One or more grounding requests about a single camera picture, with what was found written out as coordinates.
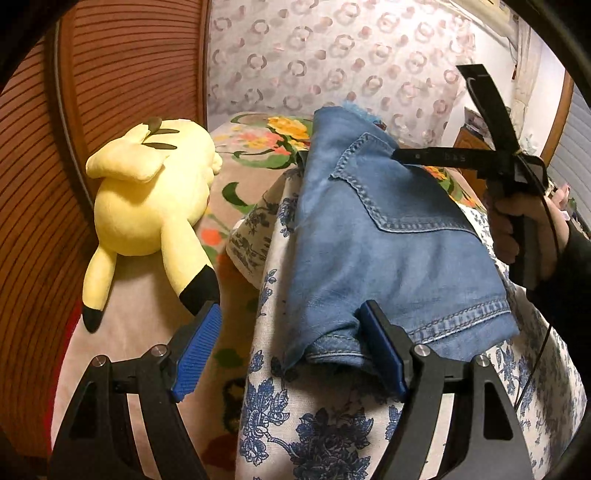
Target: human hand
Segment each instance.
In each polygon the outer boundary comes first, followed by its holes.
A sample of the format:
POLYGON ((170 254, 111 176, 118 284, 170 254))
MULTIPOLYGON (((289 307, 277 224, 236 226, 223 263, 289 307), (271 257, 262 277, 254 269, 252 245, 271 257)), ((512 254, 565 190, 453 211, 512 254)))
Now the human hand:
MULTIPOLYGON (((544 201, 548 205, 554 223, 559 253, 562 253, 569 241, 569 226, 558 207, 548 197, 544 197, 544 201)), ((494 201, 486 192, 484 203, 488 210, 495 254, 499 260, 508 265, 515 262, 515 257, 519 254, 519 245, 511 236, 513 227, 507 216, 525 215, 536 222, 540 244, 540 276, 542 280, 548 280, 556 270, 558 258, 552 228, 542 200, 532 195, 517 193, 511 197, 494 201)))

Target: window blind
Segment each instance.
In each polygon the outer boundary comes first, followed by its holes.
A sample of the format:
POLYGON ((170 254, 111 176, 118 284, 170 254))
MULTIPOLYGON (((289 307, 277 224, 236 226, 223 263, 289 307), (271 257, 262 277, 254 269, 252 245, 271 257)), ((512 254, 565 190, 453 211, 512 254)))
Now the window blind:
POLYGON ((576 86, 548 175, 559 187, 570 185, 579 215, 591 225, 591 109, 576 86))

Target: black cable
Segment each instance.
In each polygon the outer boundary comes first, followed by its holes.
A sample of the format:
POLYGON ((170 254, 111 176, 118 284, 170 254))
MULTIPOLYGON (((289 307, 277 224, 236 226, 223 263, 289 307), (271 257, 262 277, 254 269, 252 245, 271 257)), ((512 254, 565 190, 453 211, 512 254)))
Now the black cable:
MULTIPOLYGON (((535 176, 534 172, 531 170, 530 166, 528 165, 526 160, 523 158, 523 156, 520 153, 516 154, 515 156, 519 159, 521 165, 523 166, 525 172, 527 173, 527 175, 529 177, 528 181, 533 183, 535 185, 536 190, 538 190, 538 196, 540 197, 540 200, 541 200, 542 205, 544 206, 544 210, 546 212, 546 216, 548 217, 548 221, 550 222, 550 229, 552 230, 552 236, 554 238, 554 247, 556 249, 556 261, 558 261, 558 257, 560 256, 560 247, 558 245, 558 235, 556 234, 556 227, 554 226, 554 221, 552 220, 552 215, 550 214, 550 209, 548 208, 548 204, 546 203, 546 200, 544 198, 545 197, 544 186, 542 185, 542 182, 540 182, 540 179, 535 176)), ((546 344, 548 343, 548 339, 550 338, 551 331, 552 331, 552 325, 550 324, 550 322, 548 322, 548 329, 546 330, 546 335, 544 337, 544 341, 542 341, 540 351, 538 352, 538 355, 535 359, 534 366, 531 369, 530 375, 527 378, 527 381, 525 382, 525 385, 523 387, 523 390, 521 391, 521 394, 519 395, 519 398, 517 399, 517 401, 513 405, 515 411, 517 411, 519 409, 519 405, 521 405, 521 401, 523 400, 523 398, 525 396, 525 392, 527 392, 527 389, 529 388, 531 381, 534 378, 534 373, 537 370, 538 365, 540 364, 540 359, 542 357, 542 354, 544 353, 544 348, 546 347, 546 344)))

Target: metal screw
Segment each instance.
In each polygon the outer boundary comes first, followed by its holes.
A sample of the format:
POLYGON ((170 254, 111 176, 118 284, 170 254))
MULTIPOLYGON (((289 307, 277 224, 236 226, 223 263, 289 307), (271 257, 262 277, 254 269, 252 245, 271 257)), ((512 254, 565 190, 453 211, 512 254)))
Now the metal screw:
POLYGON ((168 348, 166 347, 166 345, 162 345, 162 343, 159 343, 158 345, 154 345, 150 349, 150 353, 154 356, 164 356, 167 351, 168 351, 168 348))
POLYGON ((107 362, 107 357, 104 355, 97 355, 92 359, 93 367, 102 367, 107 362))
POLYGON ((486 355, 477 355, 476 363, 481 367, 488 367, 491 364, 491 361, 488 359, 486 355))
POLYGON ((415 345, 414 352, 419 356, 428 356, 431 353, 431 349, 427 345, 415 345))

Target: denim stitching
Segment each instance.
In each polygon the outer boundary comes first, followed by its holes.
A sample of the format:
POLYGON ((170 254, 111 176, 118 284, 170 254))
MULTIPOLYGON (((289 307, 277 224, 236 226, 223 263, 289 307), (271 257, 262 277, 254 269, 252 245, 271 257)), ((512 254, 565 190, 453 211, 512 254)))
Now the denim stitching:
POLYGON ((417 328, 415 330, 412 330, 408 334, 409 335, 412 335, 413 333, 417 333, 417 332, 420 332, 421 330, 427 329, 427 328, 429 328, 431 326, 435 326, 436 324, 438 324, 440 322, 444 322, 445 320, 450 320, 450 319, 452 319, 454 317, 458 317, 458 316, 460 316, 460 315, 462 315, 462 314, 464 314, 466 312, 469 312, 470 310, 476 310, 476 309, 479 309, 480 307, 485 307, 487 305, 491 305, 491 304, 496 303, 498 301, 502 302, 503 300, 496 299, 496 300, 486 301, 484 303, 479 303, 478 305, 473 305, 471 307, 468 307, 467 309, 461 310, 461 311, 456 312, 456 313, 452 313, 451 315, 448 315, 447 317, 442 317, 442 318, 433 320, 431 323, 428 323, 426 325, 423 325, 422 327, 419 327, 419 328, 417 328))
POLYGON ((444 330, 441 333, 431 335, 430 337, 427 337, 427 338, 421 340, 421 343, 430 343, 430 342, 434 342, 436 340, 440 340, 440 339, 448 337, 454 333, 460 332, 461 330, 466 330, 470 327, 476 326, 482 322, 490 320, 491 318, 498 317, 499 315, 502 315, 504 313, 510 313, 510 312, 511 312, 511 309, 495 310, 494 312, 490 312, 489 314, 484 315, 482 317, 477 317, 468 323, 462 323, 454 328, 451 328, 450 330, 444 330))
POLYGON ((324 337, 344 338, 345 340, 351 340, 351 337, 347 337, 346 335, 335 335, 334 333, 326 333, 321 338, 324 338, 324 337))
POLYGON ((371 218, 374 219, 374 221, 376 222, 376 224, 379 228, 386 230, 386 231, 410 230, 410 231, 413 231, 416 233, 421 232, 421 231, 425 232, 425 231, 442 230, 442 229, 461 230, 461 231, 466 231, 466 232, 472 233, 470 231, 470 229, 468 229, 466 227, 466 225, 464 225, 460 222, 454 221, 454 222, 398 223, 398 222, 391 222, 387 216, 385 216, 383 213, 381 213, 379 210, 379 207, 369 198, 369 195, 367 194, 367 191, 365 190, 363 185, 361 185, 360 182, 358 182, 357 179, 354 178, 353 176, 343 172, 343 170, 347 166, 351 156, 354 155, 354 153, 357 152, 357 150, 359 150, 360 147, 363 146, 366 142, 370 142, 370 141, 378 143, 378 144, 384 144, 388 148, 391 148, 388 144, 384 143, 379 138, 377 138, 369 133, 364 133, 355 142, 353 142, 347 150, 345 150, 343 152, 343 154, 341 155, 341 157, 339 159, 338 165, 336 166, 333 173, 330 174, 330 176, 333 177, 334 179, 342 179, 342 180, 346 181, 347 183, 349 183, 353 187, 353 189, 357 192, 357 195, 359 196, 359 200, 361 200, 361 203, 363 204, 363 206, 367 210, 367 213, 370 215, 371 218))
POLYGON ((306 355, 306 358, 319 358, 322 356, 338 356, 338 355, 343 355, 343 354, 360 356, 360 357, 365 358, 367 360, 371 359, 371 357, 364 355, 363 353, 355 352, 353 350, 336 350, 336 351, 322 350, 318 353, 310 353, 310 354, 306 355))

